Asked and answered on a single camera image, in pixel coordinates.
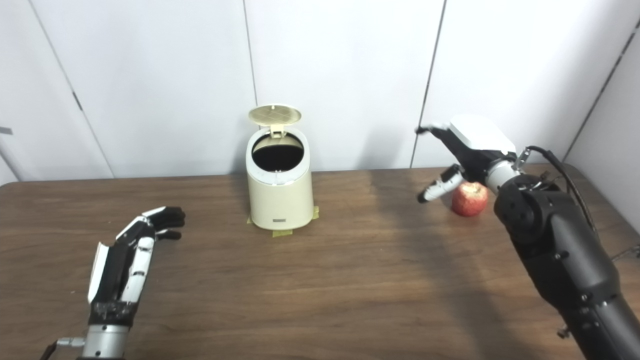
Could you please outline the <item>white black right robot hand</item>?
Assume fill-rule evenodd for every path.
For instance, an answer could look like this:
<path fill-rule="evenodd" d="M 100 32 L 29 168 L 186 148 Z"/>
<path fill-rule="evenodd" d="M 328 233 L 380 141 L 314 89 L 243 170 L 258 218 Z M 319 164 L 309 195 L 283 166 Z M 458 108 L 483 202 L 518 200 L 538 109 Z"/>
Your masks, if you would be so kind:
<path fill-rule="evenodd" d="M 421 204 L 441 198 L 463 182 L 480 183 L 497 194 L 522 174 L 515 145 L 485 117 L 456 115 L 447 124 L 419 126 L 415 132 L 432 134 L 457 160 L 417 195 Z"/>

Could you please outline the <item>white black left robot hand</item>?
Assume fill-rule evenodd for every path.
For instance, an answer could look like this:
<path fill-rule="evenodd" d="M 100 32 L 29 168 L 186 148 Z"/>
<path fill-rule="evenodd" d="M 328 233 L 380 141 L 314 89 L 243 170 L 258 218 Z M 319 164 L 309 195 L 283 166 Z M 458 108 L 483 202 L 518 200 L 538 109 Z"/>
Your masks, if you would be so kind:
<path fill-rule="evenodd" d="M 89 326 L 131 328 L 160 240 L 179 240 L 186 214 L 179 206 L 162 206 L 137 215 L 115 237 L 99 242 L 90 275 Z"/>

